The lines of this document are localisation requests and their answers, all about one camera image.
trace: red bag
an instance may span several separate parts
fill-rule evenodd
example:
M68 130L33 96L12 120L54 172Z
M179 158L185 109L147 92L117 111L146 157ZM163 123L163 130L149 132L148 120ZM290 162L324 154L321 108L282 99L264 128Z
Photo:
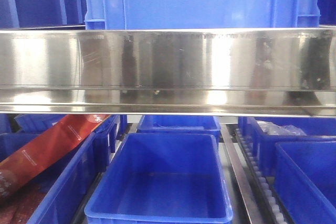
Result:
M0 204L76 148L108 115L66 115L0 163Z

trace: shelf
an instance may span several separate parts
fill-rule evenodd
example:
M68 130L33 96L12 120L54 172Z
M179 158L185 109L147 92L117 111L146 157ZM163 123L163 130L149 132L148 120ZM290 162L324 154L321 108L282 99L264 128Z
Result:
M336 28L0 31L0 112L336 116Z

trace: metal rail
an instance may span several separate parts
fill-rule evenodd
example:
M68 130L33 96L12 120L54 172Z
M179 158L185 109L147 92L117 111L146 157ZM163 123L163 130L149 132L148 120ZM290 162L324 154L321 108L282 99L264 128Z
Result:
M336 116L336 28L0 31L0 112Z
M251 224L266 224L225 124L221 124L220 132L232 164L249 222Z

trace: plastic bag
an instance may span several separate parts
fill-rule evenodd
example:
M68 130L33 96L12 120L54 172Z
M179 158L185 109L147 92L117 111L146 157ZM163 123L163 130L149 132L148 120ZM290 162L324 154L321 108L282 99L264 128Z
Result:
M279 126L272 122L257 121L261 130L267 135L275 136L307 136L306 133L294 125Z
M108 115L66 115L0 162L0 204L76 148Z

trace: transparent plastic wrap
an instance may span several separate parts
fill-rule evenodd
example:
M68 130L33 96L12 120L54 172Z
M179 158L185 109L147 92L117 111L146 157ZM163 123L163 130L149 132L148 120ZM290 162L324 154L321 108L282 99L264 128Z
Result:
M257 121L265 134L276 136L307 136L306 133L294 125L279 126L272 122Z

